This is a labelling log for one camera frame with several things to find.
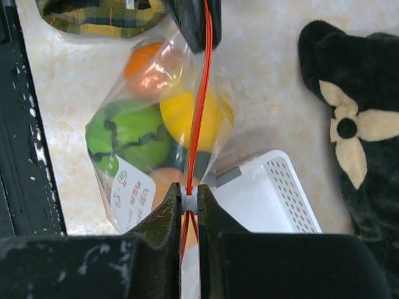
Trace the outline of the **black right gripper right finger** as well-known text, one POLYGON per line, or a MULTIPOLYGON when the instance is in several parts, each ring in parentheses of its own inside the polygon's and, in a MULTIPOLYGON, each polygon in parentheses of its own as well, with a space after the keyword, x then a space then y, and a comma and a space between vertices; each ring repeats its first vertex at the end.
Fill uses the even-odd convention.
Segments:
POLYGON ((198 187, 201 298, 390 298, 357 237, 254 233, 198 187))

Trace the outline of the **white perforated plastic basket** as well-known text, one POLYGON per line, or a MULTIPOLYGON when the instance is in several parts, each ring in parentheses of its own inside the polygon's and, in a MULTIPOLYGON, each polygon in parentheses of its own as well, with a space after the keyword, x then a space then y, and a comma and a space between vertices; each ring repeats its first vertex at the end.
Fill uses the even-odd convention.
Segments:
POLYGON ((288 155, 272 150, 216 177, 218 204, 251 232, 320 234, 288 155))

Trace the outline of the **green striped toy melon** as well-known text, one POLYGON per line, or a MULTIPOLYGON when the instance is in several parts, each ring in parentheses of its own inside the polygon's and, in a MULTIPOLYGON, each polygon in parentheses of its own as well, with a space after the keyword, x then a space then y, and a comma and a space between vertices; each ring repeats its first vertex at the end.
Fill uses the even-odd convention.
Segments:
POLYGON ((149 173, 166 161, 172 145, 159 109, 130 99, 100 108, 85 127, 85 140, 93 164, 112 177, 117 158, 149 173))

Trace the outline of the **clear zip bag orange zipper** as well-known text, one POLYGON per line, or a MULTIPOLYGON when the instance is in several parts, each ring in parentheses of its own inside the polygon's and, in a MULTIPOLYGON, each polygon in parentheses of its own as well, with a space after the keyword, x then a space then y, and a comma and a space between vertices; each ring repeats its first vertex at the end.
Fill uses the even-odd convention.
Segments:
POLYGON ((196 191, 234 127, 212 65, 219 1, 167 1, 179 27, 137 44, 85 140, 109 243, 100 298, 179 298, 181 262, 198 245, 196 191))

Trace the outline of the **orange tangerine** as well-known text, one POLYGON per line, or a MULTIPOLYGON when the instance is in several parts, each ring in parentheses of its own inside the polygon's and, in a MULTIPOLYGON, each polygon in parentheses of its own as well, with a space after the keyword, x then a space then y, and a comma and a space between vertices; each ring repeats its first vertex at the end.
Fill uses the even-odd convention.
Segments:
POLYGON ((135 49, 125 65, 123 77, 125 80, 132 78, 138 71, 140 71, 154 55, 160 50, 162 42, 154 42, 143 45, 135 49))

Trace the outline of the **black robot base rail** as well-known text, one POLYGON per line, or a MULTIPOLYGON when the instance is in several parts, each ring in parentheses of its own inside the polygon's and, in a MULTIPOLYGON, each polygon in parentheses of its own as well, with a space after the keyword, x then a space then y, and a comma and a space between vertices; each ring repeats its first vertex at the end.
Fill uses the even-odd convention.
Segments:
POLYGON ((1 1, 1 237, 66 233, 17 6, 1 1))

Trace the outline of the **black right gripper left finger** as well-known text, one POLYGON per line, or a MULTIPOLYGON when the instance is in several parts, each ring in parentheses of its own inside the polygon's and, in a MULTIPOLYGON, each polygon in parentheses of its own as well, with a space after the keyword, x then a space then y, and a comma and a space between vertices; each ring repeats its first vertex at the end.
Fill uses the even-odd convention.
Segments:
POLYGON ((179 298, 181 192, 123 235, 1 240, 2 298, 179 298))

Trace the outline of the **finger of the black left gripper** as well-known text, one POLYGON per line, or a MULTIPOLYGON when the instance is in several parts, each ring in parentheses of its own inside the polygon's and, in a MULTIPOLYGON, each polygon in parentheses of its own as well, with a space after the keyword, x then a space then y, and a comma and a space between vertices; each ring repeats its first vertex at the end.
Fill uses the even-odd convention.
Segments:
POLYGON ((216 49, 222 38, 221 0, 209 0, 208 7, 213 24, 213 48, 216 49))
POLYGON ((205 49, 204 1, 164 0, 167 11, 182 33, 192 52, 205 49))

